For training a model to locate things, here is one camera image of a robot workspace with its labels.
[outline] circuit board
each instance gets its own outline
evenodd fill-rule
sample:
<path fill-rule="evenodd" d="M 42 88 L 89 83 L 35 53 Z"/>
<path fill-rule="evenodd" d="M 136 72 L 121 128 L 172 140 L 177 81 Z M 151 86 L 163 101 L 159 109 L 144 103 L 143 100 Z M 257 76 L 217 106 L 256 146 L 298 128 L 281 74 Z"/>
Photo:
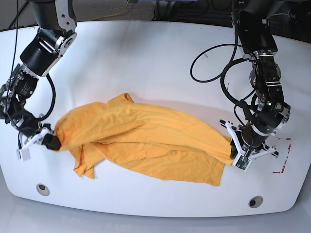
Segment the circuit board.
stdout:
<path fill-rule="evenodd" d="M 243 161 L 243 156 L 240 157 L 240 159 L 238 160 L 236 166 L 242 170 L 246 170 L 248 164 L 251 162 L 251 160 L 249 158 L 246 159 L 246 161 Z"/>

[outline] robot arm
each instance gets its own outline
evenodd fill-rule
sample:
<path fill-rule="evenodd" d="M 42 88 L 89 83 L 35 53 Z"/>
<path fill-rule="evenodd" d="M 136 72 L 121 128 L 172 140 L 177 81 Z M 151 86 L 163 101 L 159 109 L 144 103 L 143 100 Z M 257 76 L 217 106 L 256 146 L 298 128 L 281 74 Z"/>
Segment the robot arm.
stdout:
<path fill-rule="evenodd" d="M 58 150 L 60 143 L 49 124 L 41 124 L 51 113 L 55 104 L 55 88 L 49 76 L 50 69 L 63 57 L 75 40 L 76 18 L 72 0 L 30 1 L 39 30 L 34 40 L 20 56 L 23 64 L 18 64 L 10 79 L 0 89 L 0 119 L 11 122 L 22 135 L 27 136 L 29 145 L 36 138 L 37 143 Z M 35 91 L 39 77 L 46 76 L 53 90 L 53 100 L 49 112 L 36 118 L 24 109 L 26 99 Z M 21 158 L 29 152 L 19 146 Z"/>
<path fill-rule="evenodd" d="M 290 105 L 284 101 L 281 72 L 274 61 L 277 46 L 271 35 L 268 19 L 283 3 L 277 0 L 250 0 L 240 1 L 237 5 L 238 23 L 234 26 L 237 27 L 243 45 L 243 57 L 252 62 L 250 82 L 256 91 L 251 106 L 245 101 L 239 102 L 226 89 L 223 74 L 221 87 L 224 94 L 243 109 L 248 122 L 237 128 L 230 122 L 221 120 L 221 124 L 234 139 L 231 142 L 230 156 L 235 159 L 233 165 L 245 171 L 252 159 L 269 153 L 278 156 L 275 148 L 265 145 L 265 140 L 287 123 L 291 113 Z"/>
<path fill-rule="evenodd" d="M 234 99 L 225 87 L 223 74 L 221 85 L 224 93 L 235 105 L 243 108 L 248 123 L 239 127 L 232 126 L 228 121 L 221 123 L 233 138 L 233 164 L 247 170 L 252 158 L 267 153 L 277 156 L 275 148 L 266 146 L 265 140 L 282 128 L 290 116 L 290 106 L 284 102 L 280 70 L 274 62 L 277 46 L 271 35 L 268 19 L 284 2 L 235 2 L 238 20 L 234 26 L 242 45 L 247 48 L 244 49 L 243 57 L 252 62 L 250 81 L 256 93 L 251 106 L 245 101 Z M 5 119 L 6 123 L 11 122 L 29 138 L 26 146 L 33 143 L 35 138 L 36 142 L 49 149 L 58 150 L 60 143 L 53 136 L 50 125 L 40 123 L 47 116 L 35 118 L 24 109 L 24 105 L 35 91 L 38 77 L 47 76 L 50 81 L 48 72 L 75 40 L 76 18 L 72 0 L 32 0 L 30 3 L 40 27 L 34 40 L 20 56 L 23 64 L 17 65 L 9 81 L 0 89 L 0 118 Z M 6 91 L 9 92 L 8 98 L 3 97 Z"/>

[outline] black cable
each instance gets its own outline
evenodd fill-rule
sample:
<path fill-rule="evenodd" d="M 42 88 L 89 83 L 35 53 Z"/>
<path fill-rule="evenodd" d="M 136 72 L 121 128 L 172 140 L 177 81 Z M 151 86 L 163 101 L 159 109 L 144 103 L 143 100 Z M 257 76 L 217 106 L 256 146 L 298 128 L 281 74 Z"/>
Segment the black cable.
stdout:
<path fill-rule="evenodd" d="M 258 97 L 257 95 L 254 95 L 254 96 L 252 97 L 252 101 L 251 101 L 251 109 L 253 110 L 254 113 L 257 113 L 257 112 L 258 112 L 258 111 L 257 111 L 258 105 L 256 105 L 257 97 Z"/>
<path fill-rule="evenodd" d="M 228 63 L 228 65 L 225 66 L 225 68 L 223 69 L 223 71 L 222 71 L 217 77 L 212 78 L 212 79 L 209 79 L 209 80 L 198 80 L 198 79 L 196 79 L 196 78 L 193 76 L 193 72 L 192 72 L 192 71 L 193 71 L 193 67 L 194 67 L 196 61 L 197 61 L 204 53 L 207 53 L 207 52 L 209 52 L 209 51 L 211 51 L 211 50 L 213 50 L 213 49 L 216 49 L 216 48 L 219 48 L 219 47 L 223 47 L 223 46 L 241 47 L 241 48 L 244 48 L 244 49 L 247 49 L 247 50 L 248 50 L 248 48 L 245 47 L 245 46 L 243 46 L 243 45 L 221 44 L 221 45 L 216 45 L 216 46 L 214 46 L 214 47 L 211 47 L 211 48 L 209 48 L 209 49 L 203 51 L 202 53 L 200 53 L 200 54 L 194 59 L 194 61 L 193 61 L 192 64 L 191 64 L 191 67 L 190 67 L 190 75 L 191 75 L 191 77 L 192 77 L 193 80 L 195 80 L 195 81 L 198 82 L 198 83 L 210 83 L 210 82 L 212 82 L 212 81 L 215 81 L 215 80 L 219 79 L 219 78 L 223 75 L 223 73 L 226 73 L 226 72 L 228 71 L 228 69 L 229 69 L 230 67 L 232 67 L 232 61 L 230 60 L 229 63 Z"/>
<path fill-rule="evenodd" d="M 252 122 L 256 122 L 256 118 L 253 116 L 253 114 L 251 113 L 250 109 L 251 109 L 251 106 L 249 106 L 245 101 L 243 102 L 239 102 L 237 99 L 235 99 L 227 90 L 226 86 L 225 86 L 225 75 L 226 73 L 228 72 L 228 70 L 232 67 L 232 66 L 235 66 L 239 63 L 242 63 L 242 62 L 245 62 L 247 61 L 246 59 L 243 59 L 243 58 L 240 58 L 240 59 L 237 59 L 237 60 L 234 60 L 231 64 L 227 65 L 224 69 L 224 73 L 222 74 L 221 78 L 220 78 L 220 86 L 222 88 L 222 91 L 224 93 L 224 95 L 232 102 L 234 103 L 235 105 L 238 105 L 240 108 L 243 109 L 243 112 L 244 112 L 244 115 L 245 115 L 245 118 L 249 121 L 252 121 Z"/>
<path fill-rule="evenodd" d="M 9 28 L 11 28 L 13 26 L 13 24 L 17 21 L 17 18 L 20 16 L 20 14 L 25 10 L 25 8 L 28 6 L 29 2 L 26 1 L 22 7 L 20 9 L 17 10 L 17 14 L 15 16 L 15 18 L 13 19 L 13 21 L 10 23 Z"/>
<path fill-rule="evenodd" d="M 16 16 L 18 16 L 18 0 L 16 1 L 17 2 L 17 13 L 16 13 Z M 16 17 L 16 37 L 15 37 L 15 47 L 14 47 L 14 55 L 13 55 L 13 62 L 12 62 L 12 68 L 11 68 L 11 75 L 10 75 L 10 79 L 9 79 L 9 89 L 11 87 L 11 80 L 12 80 L 12 73 L 13 73 L 13 68 L 14 68 L 14 62 L 15 62 L 15 56 L 16 56 L 16 49 L 17 49 L 17 37 L 18 37 L 18 17 Z M 51 106 L 50 106 L 50 109 L 48 110 L 47 114 L 41 118 L 35 118 L 36 120 L 38 121 L 43 121 L 45 119 L 47 119 L 51 112 L 53 111 L 53 108 L 55 106 L 55 100 L 56 100 L 56 90 L 55 90 L 55 86 L 54 86 L 54 83 L 50 77 L 49 74 L 47 74 L 47 79 L 51 85 L 51 88 L 52 88 L 52 102 L 51 102 Z M 8 97 L 9 97 L 9 90 L 7 91 L 6 93 L 6 98 L 5 98 L 5 109 L 6 109 L 6 113 L 7 113 L 7 116 L 8 118 L 10 119 L 10 121 L 12 122 L 12 124 L 15 126 L 15 128 L 22 134 L 26 135 L 26 133 L 16 125 L 16 123 L 12 120 L 10 114 L 9 114 L 9 109 L 7 109 L 7 100 L 8 100 Z"/>
<path fill-rule="evenodd" d="M 18 16 L 18 0 L 16 1 L 16 16 Z M 9 79 L 9 89 L 11 87 L 11 80 L 12 80 L 12 73 L 13 73 L 13 68 L 14 68 L 14 62 L 15 62 L 15 55 L 16 55 L 16 47 L 17 47 L 17 36 L 18 36 L 18 17 L 16 19 L 16 36 L 15 36 L 15 47 L 14 47 L 14 55 L 13 55 L 13 62 L 12 62 L 12 69 L 11 69 L 11 75 L 10 75 L 10 79 Z M 7 108 L 7 101 L 8 101 L 8 97 L 9 97 L 9 89 L 6 92 L 6 98 L 5 98 L 5 109 L 6 109 L 6 113 L 7 116 L 9 117 L 10 121 L 12 122 L 12 124 L 15 126 L 15 128 L 21 132 L 22 134 L 25 134 L 24 131 L 19 128 L 16 123 L 11 119 L 10 114 L 9 114 L 9 109 Z"/>
<path fill-rule="evenodd" d="M 234 108 L 233 108 L 233 112 L 234 112 L 235 117 L 239 120 L 239 122 L 240 122 L 244 127 L 246 127 L 246 126 L 245 126 L 245 124 L 241 121 L 241 119 L 239 118 L 239 116 L 238 116 L 238 114 L 237 114 L 237 112 L 236 112 L 236 108 L 237 108 L 237 106 L 238 106 L 240 103 L 244 102 L 247 98 L 249 98 L 251 95 L 253 95 L 254 92 L 255 92 L 255 89 L 254 89 L 251 93 L 249 93 L 246 97 L 244 97 L 243 99 L 241 99 L 236 105 L 234 105 Z M 249 155 L 248 155 L 249 150 L 253 147 L 253 144 L 254 144 L 254 139 L 253 139 L 253 136 L 252 136 L 252 132 L 250 131 L 249 128 L 248 128 L 248 131 L 249 131 L 250 138 L 252 139 L 252 142 L 251 142 L 251 145 L 248 147 L 247 152 L 245 153 L 245 155 L 246 155 L 247 157 L 249 156 Z"/>
<path fill-rule="evenodd" d="M 235 117 L 239 120 L 239 122 L 240 122 L 243 126 L 245 126 L 245 124 L 244 124 L 244 123 L 241 121 L 241 119 L 238 117 L 237 112 L 236 112 L 236 108 L 237 108 L 237 106 L 238 106 L 240 103 L 242 103 L 243 101 L 245 101 L 246 99 L 248 99 L 251 95 L 253 95 L 254 92 L 255 92 L 255 89 L 254 89 L 250 94 L 248 94 L 245 98 L 243 98 L 243 99 L 241 99 L 239 102 L 237 102 L 237 103 L 234 105 L 234 108 L 233 108 L 233 112 L 234 112 Z"/>
<path fill-rule="evenodd" d="M 30 130 L 33 130 L 33 128 L 31 128 L 31 127 L 25 127 L 25 128 L 23 128 L 24 130 L 25 129 L 30 129 Z M 21 149 L 22 148 L 22 142 L 20 141 L 20 132 L 18 133 L 18 149 Z"/>
<path fill-rule="evenodd" d="M 182 15 L 184 15 L 184 16 L 190 16 L 190 17 L 200 17 L 200 16 L 203 16 L 203 15 L 205 15 L 207 12 L 208 12 L 208 10 L 209 10 L 209 2 L 208 2 L 208 0 L 206 0 L 206 3 L 207 3 L 207 6 L 206 6 L 206 9 L 203 11 L 203 12 L 200 12 L 199 14 L 197 14 L 197 15 L 189 15 L 189 14 L 186 14 L 186 13 L 183 13 L 183 12 L 181 12 L 181 11 L 178 11 L 180 14 L 182 14 Z"/>
<path fill-rule="evenodd" d="M 226 10 L 228 10 L 228 9 L 231 7 L 232 2 L 230 1 L 230 4 L 229 4 L 227 7 L 223 8 L 223 9 L 217 8 L 217 7 L 215 6 L 215 4 L 214 4 L 214 0 L 211 0 L 210 4 L 212 5 L 212 7 L 213 7 L 216 11 L 226 11 Z"/>
<path fill-rule="evenodd" d="M 214 46 L 214 47 L 212 47 L 212 48 L 209 48 L 209 49 L 207 49 L 207 50 L 205 50 L 204 52 L 202 52 L 202 53 L 200 53 L 195 59 L 194 59 L 194 61 L 192 62 L 192 65 L 191 65 L 191 68 L 190 68 L 190 75 L 191 75 L 191 77 L 192 77 L 192 79 L 193 80 L 195 80 L 196 82 L 199 82 L 199 83 L 209 83 L 209 82 L 212 82 L 212 81 L 215 81 L 215 80 L 217 80 L 218 78 L 220 78 L 221 77 L 221 75 L 224 73 L 224 71 L 225 71 L 225 68 L 224 68 L 224 70 L 219 74 L 219 75 L 217 75 L 215 78 L 212 78 L 212 79 L 209 79 L 209 80 L 198 80 L 198 79 L 196 79 L 194 76 L 193 76 L 193 73 L 192 73 L 192 69 L 193 69 L 193 66 L 194 66 L 194 64 L 196 63 L 196 61 L 204 54 L 204 53 L 206 53 L 206 52 L 208 52 L 208 51 L 211 51 L 211 50 L 213 50 L 213 49 L 215 49 L 215 48 L 218 48 L 218 47 L 222 47 L 222 46 L 234 46 L 234 49 L 233 49 L 233 52 L 232 52 L 232 55 L 231 55 L 231 58 L 230 58 L 230 60 L 229 60 L 229 62 L 228 62 L 228 65 L 229 64 L 231 64 L 232 63 L 232 61 L 233 61 L 233 59 L 234 59 L 234 57 L 235 57 L 235 54 L 236 54 L 236 52 L 237 52 L 237 48 L 238 47 L 242 47 L 243 48 L 243 46 L 242 45 L 238 45 L 238 30 L 237 30 L 237 15 L 236 15 L 236 12 L 235 12 L 235 3 L 234 3 L 234 0 L 232 0 L 232 11 L 233 11 L 233 19 L 234 19 L 234 25 L 235 25 L 235 27 L 234 27 L 234 31 L 235 31 L 235 41 L 234 41 L 234 44 L 222 44 L 222 45 L 217 45 L 217 46 Z"/>
<path fill-rule="evenodd" d="M 55 100 L 56 100 L 56 90 L 55 90 L 55 86 L 54 86 L 54 83 L 50 77 L 49 74 L 47 74 L 47 79 L 51 85 L 51 88 L 52 88 L 52 102 L 51 102 L 51 106 L 50 106 L 50 109 L 48 110 L 48 112 L 45 114 L 45 116 L 41 117 L 41 118 L 36 118 L 36 120 L 38 121 L 43 121 L 45 119 L 47 119 L 50 115 L 51 115 L 51 112 L 53 111 L 54 109 L 54 106 L 55 106 Z"/>
<path fill-rule="evenodd" d="M 154 21 L 156 19 L 156 11 L 154 10 L 154 17 L 151 19 L 151 21 Z"/>

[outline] screw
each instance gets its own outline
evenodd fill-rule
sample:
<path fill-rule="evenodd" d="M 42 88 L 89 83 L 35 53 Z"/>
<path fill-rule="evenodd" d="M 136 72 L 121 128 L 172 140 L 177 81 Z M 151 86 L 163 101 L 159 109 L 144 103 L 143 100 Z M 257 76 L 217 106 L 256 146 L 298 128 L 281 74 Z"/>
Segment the screw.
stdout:
<path fill-rule="evenodd" d="M 73 41 L 72 38 L 69 39 L 69 40 L 66 42 L 66 44 L 65 44 L 65 48 L 69 47 L 69 45 L 71 45 L 72 41 Z"/>
<path fill-rule="evenodd" d="M 281 111 L 282 108 L 283 108 L 283 106 L 282 106 L 281 103 L 277 103 L 277 104 L 276 104 L 276 110 Z"/>

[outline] yellow cable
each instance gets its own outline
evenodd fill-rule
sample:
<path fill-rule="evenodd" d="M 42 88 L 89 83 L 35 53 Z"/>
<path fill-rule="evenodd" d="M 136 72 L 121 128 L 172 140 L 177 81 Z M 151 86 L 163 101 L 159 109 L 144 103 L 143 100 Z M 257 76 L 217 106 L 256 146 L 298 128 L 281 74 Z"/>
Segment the yellow cable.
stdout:
<path fill-rule="evenodd" d="M 92 18 L 92 19 L 90 19 L 88 21 L 94 21 L 94 20 L 98 20 L 98 19 L 101 19 L 101 18 L 108 18 L 108 17 L 113 17 L 113 16 L 121 15 L 127 9 L 129 1 L 130 0 L 127 0 L 125 8 L 122 11 L 120 11 L 119 13 L 116 13 L 116 14 L 113 14 L 113 15 L 108 15 L 108 16 L 95 17 L 95 18 Z"/>

